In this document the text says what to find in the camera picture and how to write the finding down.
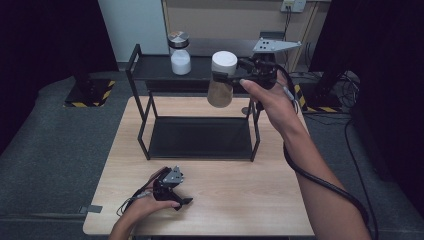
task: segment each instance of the bottle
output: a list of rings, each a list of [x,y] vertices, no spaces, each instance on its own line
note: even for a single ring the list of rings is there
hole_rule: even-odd
[[[168,34],[169,54],[172,72],[184,75],[191,71],[190,54],[188,52],[189,36],[185,32],[176,31]]]
[[[212,71],[234,75],[237,69],[237,57],[231,52],[220,51],[212,56]],[[208,102],[216,108],[230,105],[233,99],[233,87],[227,83],[216,82],[211,77],[208,89]]]

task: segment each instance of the light wood tabletop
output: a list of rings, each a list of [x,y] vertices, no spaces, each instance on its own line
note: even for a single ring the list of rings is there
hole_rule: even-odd
[[[145,106],[148,97],[141,97]],[[159,115],[242,117],[247,98],[234,98],[222,109],[204,97],[155,97]],[[83,230],[108,235],[118,220],[116,210],[163,166],[178,165],[184,182],[174,188],[181,198],[192,197],[179,211],[165,209],[140,222],[134,235],[190,236],[299,236],[313,235],[294,171],[287,165],[279,133],[263,111],[259,118],[261,142],[250,160],[152,159],[137,141],[141,125],[135,99],[129,99],[106,161]],[[148,146],[154,124],[149,114],[143,140]],[[253,123],[250,124],[252,142]]]

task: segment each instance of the wall socket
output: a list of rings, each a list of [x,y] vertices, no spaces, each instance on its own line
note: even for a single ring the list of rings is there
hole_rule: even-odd
[[[292,13],[300,13],[305,9],[306,0],[284,0],[281,4],[281,12],[289,12],[289,8]]]

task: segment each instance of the yellow and black striped tape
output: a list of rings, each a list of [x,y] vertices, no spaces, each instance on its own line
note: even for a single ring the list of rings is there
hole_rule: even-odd
[[[101,107],[106,103],[107,98],[112,91],[115,81],[110,81],[108,87],[105,89],[102,100],[97,102],[83,101],[83,102],[65,102],[64,107]]]
[[[294,85],[294,90],[299,100],[300,108],[303,112],[343,112],[342,108],[331,108],[331,107],[308,107],[308,104],[303,96],[302,90],[299,85]]]

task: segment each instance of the silver lid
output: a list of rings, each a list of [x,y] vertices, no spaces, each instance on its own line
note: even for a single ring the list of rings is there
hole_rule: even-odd
[[[172,48],[180,49],[188,46],[188,33],[176,31],[168,34],[168,45]]]

